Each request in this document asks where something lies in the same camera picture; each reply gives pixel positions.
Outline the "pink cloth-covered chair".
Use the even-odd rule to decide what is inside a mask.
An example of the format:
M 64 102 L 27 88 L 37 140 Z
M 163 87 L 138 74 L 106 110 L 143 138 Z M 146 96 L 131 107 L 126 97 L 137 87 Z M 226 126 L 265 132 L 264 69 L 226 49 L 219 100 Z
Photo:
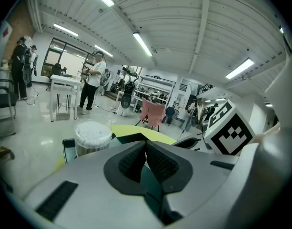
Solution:
M 158 128 L 158 132 L 160 131 L 159 126 L 161 121 L 165 117 L 165 106 L 157 103 L 150 102 L 145 98 L 142 98 L 142 111 L 140 115 L 140 120 L 136 124 L 138 125 L 140 122 L 146 123 L 152 129 L 154 127 Z

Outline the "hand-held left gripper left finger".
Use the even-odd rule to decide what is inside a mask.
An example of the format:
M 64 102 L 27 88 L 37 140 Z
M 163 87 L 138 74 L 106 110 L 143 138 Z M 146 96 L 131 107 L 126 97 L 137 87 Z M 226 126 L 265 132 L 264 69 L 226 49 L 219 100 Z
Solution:
M 52 173 L 26 196 L 32 209 L 63 181 L 78 184 L 54 223 L 67 229 L 162 229 L 164 225 L 142 196 L 124 195 L 104 175 L 104 164 L 113 155 L 133 147 L 137 141 L 80 156 Z

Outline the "large dark-framed window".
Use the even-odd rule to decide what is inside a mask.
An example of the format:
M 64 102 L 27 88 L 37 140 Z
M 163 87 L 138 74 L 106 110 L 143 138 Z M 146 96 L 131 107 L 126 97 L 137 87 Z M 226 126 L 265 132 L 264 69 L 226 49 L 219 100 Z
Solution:
M 66 74 L 77 75 L 83 63 L 93 66 L 93 61 L 91 53 L 53 38 L 43 62 L 41 76 L 48 77 L 55 64 L 59 64 L 62 69 L 66 68 Z

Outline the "white table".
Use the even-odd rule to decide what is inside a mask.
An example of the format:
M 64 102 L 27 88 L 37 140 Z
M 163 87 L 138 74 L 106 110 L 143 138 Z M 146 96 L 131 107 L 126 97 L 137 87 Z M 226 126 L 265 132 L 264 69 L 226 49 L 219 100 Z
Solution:
M 74 120 L 77 119 L 78 103 L 80 99 L 80 88 L 81 82 L 76 79 L 71 79 L 64 76 L 52 75 L 50 85 L 50 121 L 54 121 L 53 117 L 53 106 L 54 102 L 57 101 L 56 97 L 58 94 L 66 94 L 69 96 L 71 104 L 71 97 L 75 96 L 74 103 Z

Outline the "yellow round table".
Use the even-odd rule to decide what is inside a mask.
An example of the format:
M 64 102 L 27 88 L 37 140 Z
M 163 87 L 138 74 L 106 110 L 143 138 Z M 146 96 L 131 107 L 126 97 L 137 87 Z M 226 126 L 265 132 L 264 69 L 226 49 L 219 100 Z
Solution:
M 112 137 L 109 148 L 116 147 L 130 141 L 146 140 L 160 141 L 165 144 L 172 145 L 176 140 L 162 134 L 161 132 L 134 125 L 112 125 Z M 54 171 L 59 170 L 68 162 L 76 158 L 75 140 L 74 138 L 63 139 L 62 141 L 63 158 L 60 158 Z

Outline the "blue chair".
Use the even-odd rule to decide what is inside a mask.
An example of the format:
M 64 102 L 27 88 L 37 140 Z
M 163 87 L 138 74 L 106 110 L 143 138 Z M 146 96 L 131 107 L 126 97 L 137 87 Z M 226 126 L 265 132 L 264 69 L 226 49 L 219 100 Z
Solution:
M 175 114 L 175 109 L 173 107 L 167 107 L 165 111 L 165 121 L 167 122 L 168 125 L 171 124 L 173 120 L 173 116 Z

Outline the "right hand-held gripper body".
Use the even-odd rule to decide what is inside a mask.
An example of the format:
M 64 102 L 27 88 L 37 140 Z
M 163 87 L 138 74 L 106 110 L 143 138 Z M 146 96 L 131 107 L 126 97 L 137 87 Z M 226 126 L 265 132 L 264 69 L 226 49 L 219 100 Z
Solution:
M 237 156 L 255 139 L 255 133 L 238 108 L 228 100 L 210 116 L 203 139 L 215 153 Z

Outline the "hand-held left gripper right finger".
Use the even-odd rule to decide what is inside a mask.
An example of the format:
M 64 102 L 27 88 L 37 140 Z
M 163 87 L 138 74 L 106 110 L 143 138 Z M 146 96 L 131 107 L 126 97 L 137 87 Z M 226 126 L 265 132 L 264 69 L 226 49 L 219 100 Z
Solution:
M 238 157 L 146 141 L 146 204 L 168 225 L 191 214 L 228 178 Z

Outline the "black metal-frame chair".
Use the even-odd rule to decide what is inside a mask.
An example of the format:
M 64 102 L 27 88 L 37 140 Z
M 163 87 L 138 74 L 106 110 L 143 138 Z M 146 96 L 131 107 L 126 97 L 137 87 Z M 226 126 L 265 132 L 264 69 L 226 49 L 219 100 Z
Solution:
M 10 79 L 0 79 L 0 83 L 9 83 L 11 87 L 14 86 L 14 81 Z M 0 85 L 0 109 L 8 108 L 10 111 L 10 117 L 5 117 L 0 119 L 0 122 L 11 121 L 12 129 L 5 134 L 0 135 L 0 137 L 10 136 L 16 134 L 15 130 L 15 118 L 16 118 L 16 104 L 18 101 L 18 96 L 9 86 Z

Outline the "clear cotton swab jar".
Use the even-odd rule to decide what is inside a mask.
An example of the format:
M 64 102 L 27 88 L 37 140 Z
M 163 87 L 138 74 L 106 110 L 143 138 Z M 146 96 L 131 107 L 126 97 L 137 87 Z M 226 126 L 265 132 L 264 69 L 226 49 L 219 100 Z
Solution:
M 108 149 L 112 139 L 112 129 L 94 120 L 78 122 L 74 133 L 77 157 Z

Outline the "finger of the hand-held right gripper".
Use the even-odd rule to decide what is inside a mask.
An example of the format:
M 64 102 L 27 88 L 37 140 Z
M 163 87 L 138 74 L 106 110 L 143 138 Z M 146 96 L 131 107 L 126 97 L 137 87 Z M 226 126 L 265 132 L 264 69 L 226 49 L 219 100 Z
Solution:
M 196 137 L 188 137 L 186 139 L 177 141 L 173 145 L 177 146 L 177 147 L 180 147 L 180 148 L 184 148 L 184 149 L 192 149 L 197 145 L 197 143 L 199 141 L 201 141 L 201 139 L 198 139 Z

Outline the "white metal shelf rack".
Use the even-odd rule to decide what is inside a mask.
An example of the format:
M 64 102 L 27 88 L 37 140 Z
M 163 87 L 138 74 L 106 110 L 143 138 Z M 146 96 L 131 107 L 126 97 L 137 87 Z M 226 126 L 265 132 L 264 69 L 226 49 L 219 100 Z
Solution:
M 141 75 L 139 77 L 139 86 L 135 93 L 140 97 L 146 97 L 148 100 L 151 95 L 156 94 L 160 103 L 167 106 L 175 84 L 175 81 L 158 78 L 157 76 Z

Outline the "person's right forearm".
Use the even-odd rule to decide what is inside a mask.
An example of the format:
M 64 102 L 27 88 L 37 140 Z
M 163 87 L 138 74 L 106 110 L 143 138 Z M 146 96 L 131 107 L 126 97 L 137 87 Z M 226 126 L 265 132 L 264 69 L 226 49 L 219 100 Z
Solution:
M 280 130 L 280 122 L 278 122 L 276 125 L 274 125 L 272 128 L 270 128 L 266 132 L 257 134 L 255 136 L 255 139 L 253 140 L 253 143 L 261 143 L 266 137 L 278 133 L 279 130 Z

